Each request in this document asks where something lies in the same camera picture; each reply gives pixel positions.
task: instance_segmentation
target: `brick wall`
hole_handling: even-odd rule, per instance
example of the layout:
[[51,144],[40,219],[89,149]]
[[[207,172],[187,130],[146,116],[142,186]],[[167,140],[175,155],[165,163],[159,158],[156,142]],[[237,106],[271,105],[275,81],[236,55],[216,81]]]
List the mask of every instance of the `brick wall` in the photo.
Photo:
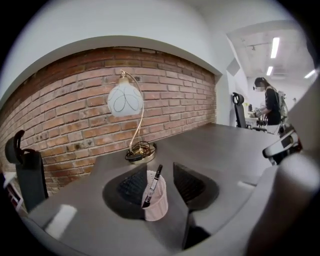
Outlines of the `brick wall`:
[[207,70],[149,49],[84,51],[39,70],[7,100],[0,112],[1,170],[15,170],[4,150],[21,129],[21,148],[41,152],[50,195],[89,174],[97,156],[127,148],[139,115],[114,117],[107,106],[121,69],[143,90],[143,140],[216,121],[215,77]]

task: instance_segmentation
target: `fluorescent light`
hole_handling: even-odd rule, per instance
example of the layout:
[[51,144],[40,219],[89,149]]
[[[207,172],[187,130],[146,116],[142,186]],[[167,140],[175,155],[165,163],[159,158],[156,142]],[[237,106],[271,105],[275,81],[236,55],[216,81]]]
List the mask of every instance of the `fluorescent light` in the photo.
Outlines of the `fluorescent light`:
[[277,52],[278,52],[278,48],[279,48],[279,42],[280,42],[280,38],[279,37],[275,37],[273,38],[272,41],[272,50],[271,50],[271,59],[275,59],[277,56]]
[[312,70],[309,74],[307,74],[304,78],[309,78],[311,77],[314,73],[316,73],[316,70]]
[[273,69],[274,69],[273,66],[268,67],[268,71],[266,72],[266,75],[270,76]]

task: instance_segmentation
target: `woman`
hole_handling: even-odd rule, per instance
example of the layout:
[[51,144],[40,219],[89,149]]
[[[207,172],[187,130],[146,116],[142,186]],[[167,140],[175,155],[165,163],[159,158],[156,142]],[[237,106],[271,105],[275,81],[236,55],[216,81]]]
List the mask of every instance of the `woman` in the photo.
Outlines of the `woman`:
[[252,118],[259,118],[262,115],[267,117],[266,129],[271,134],[278,134],[281,123],[279,94],[264,77],[258,77],[254,81],[255,89],[258,92],[265,92],[265,107],[250,115]]

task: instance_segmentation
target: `desk lamp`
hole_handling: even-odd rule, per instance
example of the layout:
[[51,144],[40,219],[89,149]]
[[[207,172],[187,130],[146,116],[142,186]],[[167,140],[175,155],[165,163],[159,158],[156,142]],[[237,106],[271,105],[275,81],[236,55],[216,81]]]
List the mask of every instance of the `desk lamp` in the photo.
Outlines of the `desk lamp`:
[[[136,87],[130,84],[127,76],[134,81]],[[110,91],[107,104],[114,117],[126,117],[141,113],[140,122],[130,141],[125,159],[132,164],[151,161],[155,157],[156,145],[150,145],[140,138],[140,128],[144,116],[144,99],[137,80],[128,72],[121,70],[118,85]],[[138,136],[138,142],[133,145],[136,135]]]

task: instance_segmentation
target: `pen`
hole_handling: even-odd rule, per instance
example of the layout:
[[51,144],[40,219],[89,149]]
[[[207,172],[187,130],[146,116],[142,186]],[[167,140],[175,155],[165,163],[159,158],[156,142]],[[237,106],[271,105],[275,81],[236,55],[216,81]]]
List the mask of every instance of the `pen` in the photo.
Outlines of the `pen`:
[[163,166],[160,164],[159,167],[158,167],[158,170],[155,173],[154,179],[152,181],[152,184],[150,186],[148,194],[147,194],[147,196],[146,196],[146,198],[145,198],[145,200],[143,202],[142,208],[146,208],[146,207],[148,207],[150,205],[150,200],[151,200],[152,195],[155,192],[155,189],[156,189],[156,186],[157,186],[160,174],[161,174],[162,167]]

